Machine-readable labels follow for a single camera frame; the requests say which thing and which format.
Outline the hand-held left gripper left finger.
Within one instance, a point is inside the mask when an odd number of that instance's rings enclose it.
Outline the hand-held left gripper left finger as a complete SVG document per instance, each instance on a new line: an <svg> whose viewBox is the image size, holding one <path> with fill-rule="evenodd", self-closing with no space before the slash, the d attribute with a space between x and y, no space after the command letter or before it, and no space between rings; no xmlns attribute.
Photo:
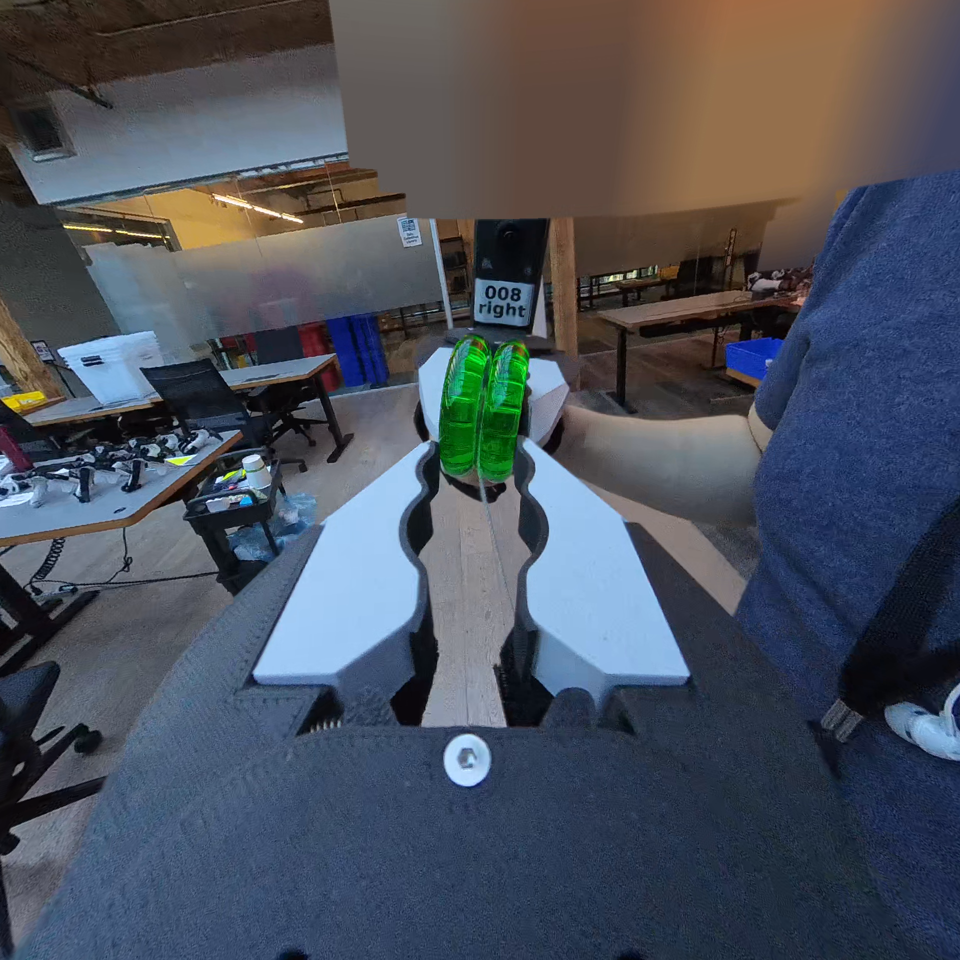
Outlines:
<svg viewBox="0 0 960 960"><path fill-rule="evenodd" d="M402 687L426 614L426 570L409 522L430 500L425 441L321 524L251 671L261 687Z"/></svg>

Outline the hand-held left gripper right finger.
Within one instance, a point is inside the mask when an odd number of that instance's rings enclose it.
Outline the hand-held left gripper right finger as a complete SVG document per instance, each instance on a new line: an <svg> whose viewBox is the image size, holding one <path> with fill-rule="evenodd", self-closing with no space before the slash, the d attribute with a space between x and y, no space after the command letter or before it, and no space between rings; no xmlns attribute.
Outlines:
<svg viewBox="0 0 960 960"><path fill-rule="evenodd" d="M514 460L518 532L513 674L599 709L619 688L681 688L690 668L624 518L533 440Z"/></svg>

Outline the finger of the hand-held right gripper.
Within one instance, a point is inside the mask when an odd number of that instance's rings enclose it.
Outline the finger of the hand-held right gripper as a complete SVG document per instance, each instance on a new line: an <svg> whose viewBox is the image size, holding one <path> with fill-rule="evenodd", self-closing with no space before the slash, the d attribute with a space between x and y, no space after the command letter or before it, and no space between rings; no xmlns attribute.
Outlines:
<svg viewBox="0 0 960 960"><path fill-rule="evenodd" d="M568 396L569 384L559 364L531 359L521 408L521 436L543 448L558 425Z"/></svg>
<svg viewBox="0 0 960 960"><path fill-rule="evenodd" d="M450 358L454 347L440 346L417 370L418 404L423 431L430 441L439 439L440 408Z"/></svg>

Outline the green transparent yoyo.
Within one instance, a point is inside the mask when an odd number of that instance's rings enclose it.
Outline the green transparent yoyo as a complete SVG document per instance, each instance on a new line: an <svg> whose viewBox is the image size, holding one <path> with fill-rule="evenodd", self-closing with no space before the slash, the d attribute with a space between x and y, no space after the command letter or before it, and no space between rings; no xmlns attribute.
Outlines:
<svg viewBox="0 0 960 960"><path fill-rule="evenodd" d="M531 356L522 340L492 347L469 335L453 348L440 393L440 466L456 481L504 484L529 426Z"/></svg>

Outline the person's right forearm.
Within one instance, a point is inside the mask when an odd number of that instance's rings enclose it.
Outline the person's right forearm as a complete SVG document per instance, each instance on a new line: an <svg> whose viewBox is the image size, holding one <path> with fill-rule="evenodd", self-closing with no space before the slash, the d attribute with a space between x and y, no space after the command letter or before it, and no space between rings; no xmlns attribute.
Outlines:
<svg viewBox="0 0 960 960"><path fill-rule="evenodd" d="M561 422L554 457L583 482L689 522L755 522L754 479L774 434L755 406L664 421L568 406Z"/></svg>

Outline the blue storage crates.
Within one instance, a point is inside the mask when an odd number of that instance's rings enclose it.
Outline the blue storage crates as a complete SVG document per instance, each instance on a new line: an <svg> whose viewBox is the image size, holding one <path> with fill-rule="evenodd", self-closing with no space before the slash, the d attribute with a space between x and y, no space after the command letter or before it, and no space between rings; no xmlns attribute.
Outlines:
<svg viewBox="0 0 960 960"><path fill-rule="evenodd" d="M327 318L325 325L337 355L344 387L353 389L366 385L381 388L388 385L389 366L376 314Z"/></svg>

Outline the clear plastic bag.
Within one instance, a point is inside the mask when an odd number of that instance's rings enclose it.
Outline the clear plastic bag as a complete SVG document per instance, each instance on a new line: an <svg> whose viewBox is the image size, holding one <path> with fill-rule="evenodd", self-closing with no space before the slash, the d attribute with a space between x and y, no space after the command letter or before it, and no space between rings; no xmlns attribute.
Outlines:
<svg viewBox="0 0 960 960"><path fill-rule="evenodd" d="M315 524L317 509L317 498L310 493L279 494L267 521L272 541L261 523L249 523L228 533L228 546L238 561L270 563Z"/></svg>

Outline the black rolling cart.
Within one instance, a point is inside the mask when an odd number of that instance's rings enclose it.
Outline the black rolling cart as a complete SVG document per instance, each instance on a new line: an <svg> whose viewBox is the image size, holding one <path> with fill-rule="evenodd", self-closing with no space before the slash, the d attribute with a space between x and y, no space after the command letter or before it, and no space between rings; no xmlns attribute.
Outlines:
<svg viewBox="0 0 960 960"><path fill-rule="evenodd" d="M242 458L252 453L260 453L269 460L272 483L268 495L257 495L243 485ZM201 481L197 494L186 502L184 519L200 537L213 560L217 583L232 596L240 594L270 562L235 558L228 544L228 534L244 524L261 523L272 541L267 522L281 493L280 459L263 447L218 457L209 475Z"/></svg>

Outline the wooden edged office desk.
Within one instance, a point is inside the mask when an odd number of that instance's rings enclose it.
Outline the wooden edged office desk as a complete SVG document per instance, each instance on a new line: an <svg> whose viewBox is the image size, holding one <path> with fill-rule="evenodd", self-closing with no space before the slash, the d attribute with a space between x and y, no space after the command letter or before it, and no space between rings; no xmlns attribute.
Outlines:
<svg viewBox="0 0 960 960"><path fill-rule="evenodd" d="M211 422L216 430L240 429L249 440L260 429L267 445L289 433L317 442L313 426L327 427L336 463L354 438L340 427L322 378L336 365L334 354L221 371L208 360L149 367L161 387L149 387L143 397L106 402L94 396L61 400L27 414L37 428L66 430L76 425L113 423L112 431L134 435L147 426L191 426Z"/></svg>

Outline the long wooden table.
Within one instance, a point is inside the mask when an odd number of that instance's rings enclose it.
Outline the long wooden table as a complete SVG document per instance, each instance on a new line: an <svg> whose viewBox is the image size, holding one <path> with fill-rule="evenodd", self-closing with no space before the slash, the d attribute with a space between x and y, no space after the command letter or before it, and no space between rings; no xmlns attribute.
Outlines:
<svg viewBox="0 0 960 960"><path fill-rule="evenodd" d="M596 319L616 332L615 385L606 394L625 413L635 412L627 398L629 335L656 338L678 332L710 330L713 333L711 362L705 369L711 373L719 372L719 330L739 325L742 332L752 334L757 325L755 315L759 310L774 310L776 313L798 311L805 298L804 294L796 291L774 291L760 295L727 291L598 311Z"/></svg>

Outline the frosted glass partition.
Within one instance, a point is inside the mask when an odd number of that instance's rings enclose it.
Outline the frosted glass partition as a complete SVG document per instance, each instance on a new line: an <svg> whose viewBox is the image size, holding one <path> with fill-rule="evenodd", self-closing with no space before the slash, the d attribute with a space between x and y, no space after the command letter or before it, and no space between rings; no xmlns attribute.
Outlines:
<svg viewBox="0 0 960 960"><path fill-rule="evenodd" d="M165 362L238 334L442 300L430 221L402 246L398 216L179 251L88 246L87 270L123 334L153 331Z"/></svg>

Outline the blue plastic bin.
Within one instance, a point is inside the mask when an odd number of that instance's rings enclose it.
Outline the blue plastic bin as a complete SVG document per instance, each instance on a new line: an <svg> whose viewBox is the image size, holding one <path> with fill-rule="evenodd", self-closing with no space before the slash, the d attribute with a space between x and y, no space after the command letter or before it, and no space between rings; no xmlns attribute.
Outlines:
<svg viewBox="0 0 960 960"><path fill-rule="evenodd" d="M775 338L727 343L726 376L752 388L759 387L783 345L784 340Z"/></svg>

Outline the black mesh office chair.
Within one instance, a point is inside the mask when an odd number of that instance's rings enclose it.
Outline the black mesh office chair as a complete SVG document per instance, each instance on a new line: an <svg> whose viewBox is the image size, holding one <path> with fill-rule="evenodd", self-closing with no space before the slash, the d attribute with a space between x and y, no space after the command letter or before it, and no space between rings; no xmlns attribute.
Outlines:
<svg viewBox="0 0 960 960"><path fill-rule="evenodd" d="M318 369L295 361L219 370L207 358L142 369L182 436L201 428L238 431L244 446L266 448L288 433L316 445L314 426L329 426L329 397Z"/></svg>

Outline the white desk with wooden edge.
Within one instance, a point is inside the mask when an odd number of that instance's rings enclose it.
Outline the white desk with wooden edge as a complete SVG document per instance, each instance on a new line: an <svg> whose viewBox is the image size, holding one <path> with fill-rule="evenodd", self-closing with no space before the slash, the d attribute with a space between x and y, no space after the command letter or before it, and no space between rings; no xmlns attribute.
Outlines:
<svg viewBox="0 0 960 960"><path fill-rule="evenodd" d="M241 433L230 430L211 439L186 465L173 466L158 478L147 480L132 492L120 483L96 486L83 503L72 494L49 494L38 508L19 505L2 509L2 548L43 544L78 536L124 531L180 495L218 457L230 451ZM8 571L1 569L2 612L11 625L2 630L1 674L6 677L27 666L54 636L78 617L100 594L97 586L78 588L38 600Z"/></svg>

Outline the person's blue shirt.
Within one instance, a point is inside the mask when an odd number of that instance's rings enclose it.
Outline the person's blue shirt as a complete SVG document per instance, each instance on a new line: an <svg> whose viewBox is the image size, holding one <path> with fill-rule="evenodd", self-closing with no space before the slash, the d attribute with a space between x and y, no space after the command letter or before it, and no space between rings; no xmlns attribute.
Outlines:
<svg viewBox="0 0 960 960"><path fill-rule="evenodd" d="M958 958L958 762L887 725L958 685L958 170L854 188L754 398L760 555L736 616L809 721L862 721L833 767L884 901Z"/></svg>

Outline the pile of black white gadgets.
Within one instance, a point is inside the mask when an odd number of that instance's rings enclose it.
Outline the pile of black white gadgets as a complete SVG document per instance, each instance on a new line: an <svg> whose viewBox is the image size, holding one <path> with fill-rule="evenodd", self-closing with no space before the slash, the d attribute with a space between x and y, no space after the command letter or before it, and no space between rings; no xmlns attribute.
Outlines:
<svg viewBox="0 0 960 960"><path fill-rule="evenodd" d="M131 495L177 471L196 465L204 453L222 444L225 434L207 428L185 435L169 433L119 443L96 443L65 457L2 468L2 507L38 509L53 493L90 503L100 487Z"/></svg>

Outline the white cardboard box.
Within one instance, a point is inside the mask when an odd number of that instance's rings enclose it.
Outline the white cardboard box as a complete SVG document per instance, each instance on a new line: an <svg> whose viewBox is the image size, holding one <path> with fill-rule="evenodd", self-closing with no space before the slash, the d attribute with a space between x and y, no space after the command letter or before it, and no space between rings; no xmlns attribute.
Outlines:
<svg viewBox="0 0 960 960"><path fill-rule="evenodd" d="M139 331L62 346L57 353L102 405L148 400L156 395L142 370L163 365L154 331Z"/></svg>

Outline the white and blue shoe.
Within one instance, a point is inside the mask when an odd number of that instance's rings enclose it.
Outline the white and blue shoe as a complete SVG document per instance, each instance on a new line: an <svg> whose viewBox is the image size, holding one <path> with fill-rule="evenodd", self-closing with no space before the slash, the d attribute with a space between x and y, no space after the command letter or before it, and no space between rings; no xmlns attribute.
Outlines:
<svg viewBox="0 0 960 960"><path fill-rule="evenodd" d="M959 685L949 692L942 709L932 713L912 702L889 705L884 719L895 734L930 756L959 762L959 727L955 715Z"/></svg>

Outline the wooden support post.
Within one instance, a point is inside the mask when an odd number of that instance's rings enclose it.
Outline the wooden support post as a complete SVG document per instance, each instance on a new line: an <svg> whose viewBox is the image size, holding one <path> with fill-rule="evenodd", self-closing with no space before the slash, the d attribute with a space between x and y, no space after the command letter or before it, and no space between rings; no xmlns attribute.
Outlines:
<svg viewBox="0 0 960 960"><path fill-rule="evenodd" d="M574 218L551 220L548 253L556 348L568 357L577 358L579 278L575 264Z"/></svg>

